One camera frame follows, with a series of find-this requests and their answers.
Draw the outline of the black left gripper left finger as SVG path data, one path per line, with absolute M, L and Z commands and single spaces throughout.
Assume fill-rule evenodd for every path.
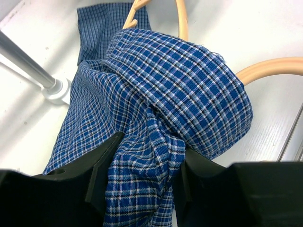
M 108 168 L 124 134 L 47 175 L 0 172 L 2 227 L 101 227 Z

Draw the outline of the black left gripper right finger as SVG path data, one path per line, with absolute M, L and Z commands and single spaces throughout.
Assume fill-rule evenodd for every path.
M 190 148 L 174 179 L 180 227 L 300 227 L 302 162 L 223 167 Z

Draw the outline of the blue plaid shirt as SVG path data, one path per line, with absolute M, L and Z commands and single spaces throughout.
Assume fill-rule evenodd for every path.
M 107 227 L 172 226 L 172 180 L 186 147 L 213 159 L 250 129 L 244 85 L 223 58 L 151 30 L 131 3 L 79 8 L 80 53 L 67 115 L 44 174 L 124 133 L 108 170 Z

